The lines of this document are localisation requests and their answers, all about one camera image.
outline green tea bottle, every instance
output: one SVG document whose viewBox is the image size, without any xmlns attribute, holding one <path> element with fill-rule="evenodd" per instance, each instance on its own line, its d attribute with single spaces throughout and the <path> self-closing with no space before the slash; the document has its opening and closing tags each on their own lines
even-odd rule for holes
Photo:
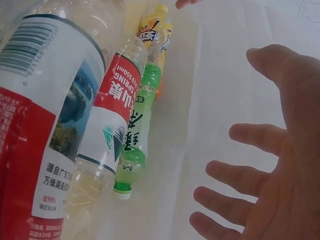
<svg viewBox="0 0 320 240">
<path fill-rule="evenodd" d="M 119 199 L 131 196 L 131 184 L 146 168 L 148 137 L 153 103 L 161 80 L 161 69 L 148 62 L 128 124 L 125 143 L 115 174 L 114 193 Z"/>
</svg>

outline hand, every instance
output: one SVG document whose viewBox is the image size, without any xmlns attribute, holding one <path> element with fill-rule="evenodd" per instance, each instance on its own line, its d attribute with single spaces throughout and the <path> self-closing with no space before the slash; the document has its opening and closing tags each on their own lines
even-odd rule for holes
<svg viewBox="0 0 320 240">
<path fill-rule="evenodd" d="M 175 6 L 177 9 L 182 9 L 189 4 L 196 4 L 202 0 L 177 0 Z"/>
<path fill-rule="evenodd" d="M 200 212 L 191 225 L 207 240 L 320 239 L 320 61 L 271 45 L 247 52 L 247 59 L 280 91 L 287 130 L 273 125 L 236 124 L 230 137 L 279 157 L 272 173 L 212 161 L 206 172 L 255 204 L 205 187 L 194 199 L 243 233 L 219 225 Z"/>
</svg>

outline white cloth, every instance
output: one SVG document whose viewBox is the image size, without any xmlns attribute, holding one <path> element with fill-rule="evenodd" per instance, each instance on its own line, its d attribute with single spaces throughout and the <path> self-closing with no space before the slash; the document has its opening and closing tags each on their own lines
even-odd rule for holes
<svg viewBox="0 0 320 240">
<path fill-rule="evenodd" d="M 197 204 L 193 191 L 206 186 L 255 201 L 208 177 L 206 164 L 275 167 L 274 156 L 228 137 L 234 123 L 285 127 L 278 89 L 252 69 L 246 50 L 277 43 L 320 58 L 315 1 L 205 0 L 180 11 L 172 0 L 164 2 L 174 33 L 163 95 L 153 109 L 147 170 L 131 200 L 106 203 L 99 240 L 201 240 L 189 224 L 194 211 L 241 231 Z"/>
</svg>

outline mountain image on label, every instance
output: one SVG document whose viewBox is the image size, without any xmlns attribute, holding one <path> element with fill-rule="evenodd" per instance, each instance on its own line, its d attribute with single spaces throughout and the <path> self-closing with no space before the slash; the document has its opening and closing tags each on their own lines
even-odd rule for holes
<svg viewBox="0 0 320 240">
<path fill-rule="evenodd" d="M 114 162 L 116 162 L 122 150 L 126 129 L 123 126 L 116 128 L 114 125 L 106 125 L 102 131 L 108 148 L 107 151 L 108 153 L 113 151 Z"/>
</svg>

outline barcode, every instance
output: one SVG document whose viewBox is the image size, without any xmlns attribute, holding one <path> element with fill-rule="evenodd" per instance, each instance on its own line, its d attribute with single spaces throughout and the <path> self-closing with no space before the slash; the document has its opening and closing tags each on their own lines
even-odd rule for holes
<svg viewBox="0 0 320 240">
<path fill-rule="evenodd" d="M 0 69 L 32 75 L 57 32 L 58 27 L 50 23 L 22 23 L 0 53 Z"/>
</svg>

